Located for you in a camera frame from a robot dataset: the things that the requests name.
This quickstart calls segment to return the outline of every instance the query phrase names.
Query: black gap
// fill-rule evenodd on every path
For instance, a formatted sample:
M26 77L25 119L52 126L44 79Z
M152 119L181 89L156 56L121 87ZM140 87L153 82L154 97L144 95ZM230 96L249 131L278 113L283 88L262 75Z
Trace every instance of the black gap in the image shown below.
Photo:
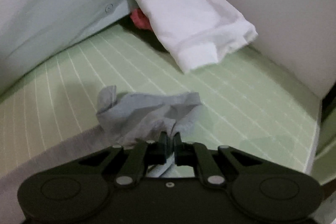
M336 83L322 101L321 121L323 122L335 108L336 108Z
M162 43L158 40L154 32L149 30L140 30L138 29L133 21L131 20L130 16L125 16L124 18L120 19L117 23L119 23L125 30L132 32L136 37L140 38L142 41L147 43L153 49L158 52L168 52Z
M100 165L104 159L110 154L109 151L104 151L102 153L99 153L95 156L92 156L88 159L81 160L79 164L81 165L89 165L89 166L98 166Z
M227 181L232 182L238 177L237 170L224 155L213 155L213 158Z
M103 175L115 175L122 168L126 162L128 155L125 153L119 153L104 169Z
M248 156L245 156L241 153L238 152L231 152L231 154L237 159L237 161L240 162L241 165L243 166L253 166L253 165L258 165L261 164L261 161L255 160L253 158L250 158Z

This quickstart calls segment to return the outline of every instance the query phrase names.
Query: gray cloth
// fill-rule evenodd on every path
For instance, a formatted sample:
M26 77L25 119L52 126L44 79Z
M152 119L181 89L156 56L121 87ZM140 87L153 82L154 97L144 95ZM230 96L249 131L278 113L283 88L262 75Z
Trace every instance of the gray cloth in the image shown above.
M69 138L46 150L0 178L0 223L16 224L25 217L16 193L31 175L97 152L114 144L133 147L138 139L158 140L161 131L172 137L192 132L201 102L198 93L178 96L126 94L117 100L116 87L104 88L98 96L99 126ZM173 163L154 168L151 176L162 174Z
M319 224L336 224L336 191L322 202L313 218Z

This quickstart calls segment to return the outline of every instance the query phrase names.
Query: screw head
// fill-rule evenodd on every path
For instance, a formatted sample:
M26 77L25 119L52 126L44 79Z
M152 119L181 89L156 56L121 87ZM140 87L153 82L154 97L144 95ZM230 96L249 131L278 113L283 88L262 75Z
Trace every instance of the screw head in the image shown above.
M108 5L105 7L105 12L106 12L106 13L109 13L109 12L112 11L112 10L113 10L113 4L112 4L112 3L108 4Z
M167 182L166 183L166 187L168 187L168 188L173 188L174 186L175 186L174 182Z
M121 176L115 180L119 185L129 185L133 182L133 179L129 176Z
M208 182L214 185L221 185L225 179L221 176L210 176L208 177Z

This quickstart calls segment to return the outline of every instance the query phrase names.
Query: green mat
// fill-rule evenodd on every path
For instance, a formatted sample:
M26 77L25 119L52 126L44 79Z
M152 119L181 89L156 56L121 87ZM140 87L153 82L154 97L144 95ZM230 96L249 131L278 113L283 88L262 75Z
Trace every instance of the green mat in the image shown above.
M1 97L0 174L97 125L98 92L197 91L205 106L184 141L227 144L305 171L316 140L320 101L291 74L250 47L184 75L119 24L53 56ZM173 176L191 174L175 169Z

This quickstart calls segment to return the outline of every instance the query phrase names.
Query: pink fabric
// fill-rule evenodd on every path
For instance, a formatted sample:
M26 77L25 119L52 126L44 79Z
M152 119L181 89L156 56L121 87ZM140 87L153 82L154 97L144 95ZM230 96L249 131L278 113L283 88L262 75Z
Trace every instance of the pink fabric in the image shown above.
M145 16L140 8L131 13L131 20L138 29L153 31L148 17Z

